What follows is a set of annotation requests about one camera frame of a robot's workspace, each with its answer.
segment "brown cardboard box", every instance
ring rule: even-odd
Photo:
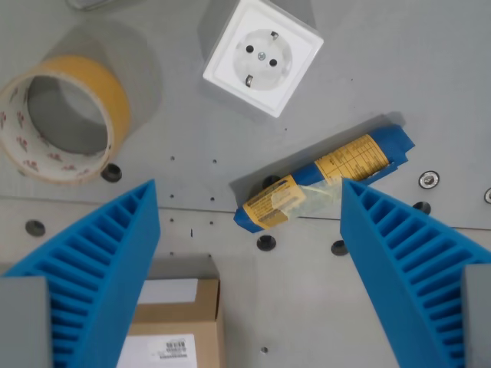
[[[176,343],[178,340],[161,340],[159,336],[164,335],[167,339],[169,336],[194,336],[194,346],[196,347],[197,368],[225,368],[225,342],[223,334],[222,304],[220,303],[219,280],[198,280],[196,287],[196,298],[190,303],[171,303],[171,304],[138,304],[137,310],[133,317],[130,332],[125,342],[124,351],[127,348],[128,341],[133,340],[132,349],[147,350],[149,343],[142,343],[139,347],[134,346],[131,337],[144,337],[153,339],[153,345],[157,339],[160,344],[159,350],[166,349],[169,351],[170,341]],[[193,344],[185,342],[187,353],[192,357],[194,352]],[[163,356],[153,358],[143,356],[135,358],[136,354],[122,354],[122,357],[128,358],[131,355],[131,363],[122,365],[124,367],[167,367],[164,364],[166,353]],[[195,367],[196,363],[189,363],[189,367]]]

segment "blue wrapped object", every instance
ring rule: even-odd
[[[260,232],[308,215],[340,199],[341,178],[371,184],[405,163],[413,147],[398,125],[373,130],[272,184],[237,209],[234,220]]]
[[[491,253],[423,212],[343,180],[341,234],[401,368],[464,368],[461,277]]]
[[[47,279],[53,367],[117,365],[159,237],[152,180],[74,223],[4,275]]]

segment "power socket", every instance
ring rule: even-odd
[[[203,77],[279,117],[324,40],[267,0],[240,0]]]

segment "tape roll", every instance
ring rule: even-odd
[[[52,77],[83,91],[97,106],[107,129],[106,148],[99,153],[69,153],[50,144],[32,123],[28,91],[36,77]],[[16,77],[0,92],[0,145],[19,169],[35,178],[81,184],[104,169],[130,128],[127,95],[111,72],[78,56],[56,57]]]

